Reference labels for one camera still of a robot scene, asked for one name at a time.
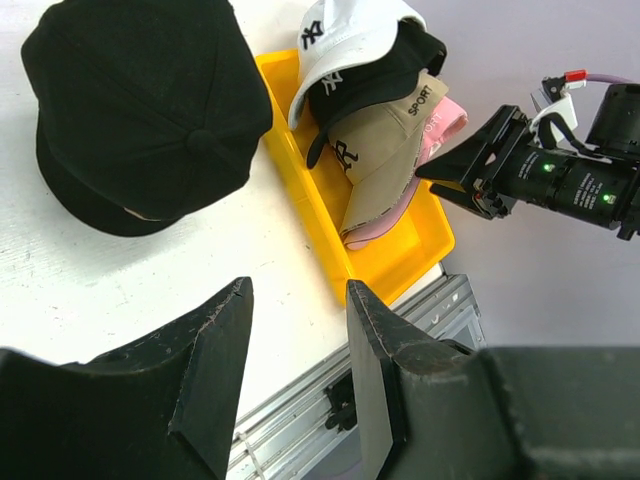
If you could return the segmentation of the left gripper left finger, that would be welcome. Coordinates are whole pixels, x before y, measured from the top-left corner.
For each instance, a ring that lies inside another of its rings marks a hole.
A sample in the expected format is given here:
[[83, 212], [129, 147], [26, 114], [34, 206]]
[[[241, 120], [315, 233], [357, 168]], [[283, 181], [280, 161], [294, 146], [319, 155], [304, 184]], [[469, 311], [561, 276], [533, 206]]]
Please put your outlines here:
[[254, 309], [239, 277], [92, 361], [1, 352], [5, 479], [222, 479]]

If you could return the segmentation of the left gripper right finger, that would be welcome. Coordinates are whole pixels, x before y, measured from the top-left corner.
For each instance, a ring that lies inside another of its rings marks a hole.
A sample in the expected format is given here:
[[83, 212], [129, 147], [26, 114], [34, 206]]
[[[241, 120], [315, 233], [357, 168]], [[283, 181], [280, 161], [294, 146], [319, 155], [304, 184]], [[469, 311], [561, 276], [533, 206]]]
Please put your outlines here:
[[368, 479], [635, 479], [635, 347], [465, 350], [346, 287], [348, 340], [382, 370], [391, 434], [361, 426]]

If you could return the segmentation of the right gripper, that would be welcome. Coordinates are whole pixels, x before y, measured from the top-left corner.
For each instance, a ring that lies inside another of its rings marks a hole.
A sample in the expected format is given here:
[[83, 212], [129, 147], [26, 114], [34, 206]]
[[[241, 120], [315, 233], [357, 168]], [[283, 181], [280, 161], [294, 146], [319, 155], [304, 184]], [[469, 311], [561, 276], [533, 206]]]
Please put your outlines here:
[[534, 142], [527, 117], [505, 105], [476, 133], [416, 170], [424, 180], [462, 180], [466, 192], [430, 192], [474, 215], [504, 218], [521, 201], [614, 230], [639, 232], [639, 114], [607, 107], [586, 142], [573, 133], [553, 149]]

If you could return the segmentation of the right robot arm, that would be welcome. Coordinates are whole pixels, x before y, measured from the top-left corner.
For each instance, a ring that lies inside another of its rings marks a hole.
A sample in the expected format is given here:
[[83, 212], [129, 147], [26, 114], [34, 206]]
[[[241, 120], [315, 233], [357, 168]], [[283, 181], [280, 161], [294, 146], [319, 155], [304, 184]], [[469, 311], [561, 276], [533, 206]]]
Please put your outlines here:
[[522, 201], [613, 230], [639, 233], [639, 87], [608, 87], [585, 141], [557, 113], [542, 136], [515, 105], [501, 106], [473, 135], [419, 167], [433, 194], [484, 219]]

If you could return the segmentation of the pink cap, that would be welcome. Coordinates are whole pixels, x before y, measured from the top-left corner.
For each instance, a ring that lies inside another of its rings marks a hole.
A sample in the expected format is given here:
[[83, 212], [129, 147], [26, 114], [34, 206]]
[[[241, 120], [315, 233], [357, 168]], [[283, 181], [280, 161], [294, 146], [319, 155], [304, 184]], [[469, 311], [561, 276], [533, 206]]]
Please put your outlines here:
[[[425, 123], [422, 143], [414, 169], [429, 162], [436, 152], [468, 123], [467, 112], [455, 101], [445, 96], [435, 107]], [[350, 250], [360, 250], [368, 243], [387, 234], [401, 219], [410, 205], [420, 179], [413, 174], [400, 199], [390, 211], [372, 222], [349, 232], [344, 240]]]

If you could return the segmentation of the black cap gold logo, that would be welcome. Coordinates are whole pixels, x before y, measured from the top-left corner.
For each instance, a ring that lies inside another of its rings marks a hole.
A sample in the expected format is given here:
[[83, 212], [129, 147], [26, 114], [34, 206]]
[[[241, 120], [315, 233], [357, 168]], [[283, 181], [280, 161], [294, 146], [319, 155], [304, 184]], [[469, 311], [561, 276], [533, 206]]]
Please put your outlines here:
[[40, 173], [107, 234], [151, 235], [239, 190], [272, 126], [227, 1], [62, 1], [21, 58]]

